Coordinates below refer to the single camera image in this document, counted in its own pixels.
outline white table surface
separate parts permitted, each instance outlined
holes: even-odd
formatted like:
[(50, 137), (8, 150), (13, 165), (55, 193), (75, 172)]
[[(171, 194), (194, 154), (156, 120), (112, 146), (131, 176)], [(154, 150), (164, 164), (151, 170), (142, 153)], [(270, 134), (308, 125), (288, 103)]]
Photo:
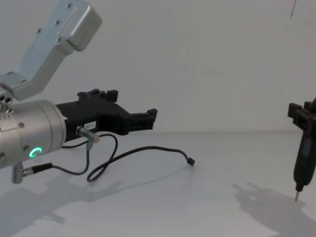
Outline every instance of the white table surface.
[[(145, 151), (113, 163), (93, 185), (86, 175), (49, 170), (10, 183), (0, 171), (0, 237), (315, 237), (316, 184), (294, 202), (293, 167), (300, 134), (182, 134), (120, 137), (118, 154)], [(103, 138), (91, 168), (113, 148)], [(84, 167), (84, 147), (60, 150), (25, 166), (51, 161)]]

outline black plastic housing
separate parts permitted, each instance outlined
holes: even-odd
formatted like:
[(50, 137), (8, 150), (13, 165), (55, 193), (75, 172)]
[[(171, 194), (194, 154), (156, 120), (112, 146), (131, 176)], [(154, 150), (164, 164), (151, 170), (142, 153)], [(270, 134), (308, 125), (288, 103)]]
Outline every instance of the black plastic housing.
[(107, 92), (94, 89), (89, 92), (79, 92), (78, 101), (56, 105), (65, 117), (67, 137), (66, 142), (79, 138), (76, 129), (85, 127), (91, 132), (112, 132), (126, 135), (132, 131), (153, 129), (157, 110), (146, 113), (130, 114), (115, 102), (118, 91)]
[(316, 100), (305, 102), (304, 107), (290, 104), (288, 116), (302, 131), (302, 139), (294, 168), (296, 191), (310, 184), (316, 167)]

